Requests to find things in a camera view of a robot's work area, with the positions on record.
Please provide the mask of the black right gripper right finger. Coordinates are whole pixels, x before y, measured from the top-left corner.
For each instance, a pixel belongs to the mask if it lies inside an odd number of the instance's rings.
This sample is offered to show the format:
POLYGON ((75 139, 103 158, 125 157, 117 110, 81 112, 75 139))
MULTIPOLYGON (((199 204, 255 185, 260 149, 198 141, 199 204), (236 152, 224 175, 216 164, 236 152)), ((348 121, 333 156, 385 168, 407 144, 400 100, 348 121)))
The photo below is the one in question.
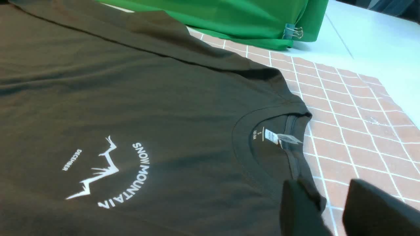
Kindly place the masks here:
POLYGON ((362 179, 351 179, 342 223, 348 236, 418 236, 420 212, 362 179))

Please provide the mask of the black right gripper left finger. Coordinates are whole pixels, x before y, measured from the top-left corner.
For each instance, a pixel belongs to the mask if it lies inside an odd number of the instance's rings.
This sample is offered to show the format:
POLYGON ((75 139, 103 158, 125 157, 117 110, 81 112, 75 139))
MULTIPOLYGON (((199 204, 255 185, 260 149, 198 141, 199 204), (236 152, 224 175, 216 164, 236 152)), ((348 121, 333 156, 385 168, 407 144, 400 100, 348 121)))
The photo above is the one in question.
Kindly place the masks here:
POLYGON ((322 213, 326 199, 316 186, 304 179, 283 183, 280 207, 282 236, 331 236, 322 213))

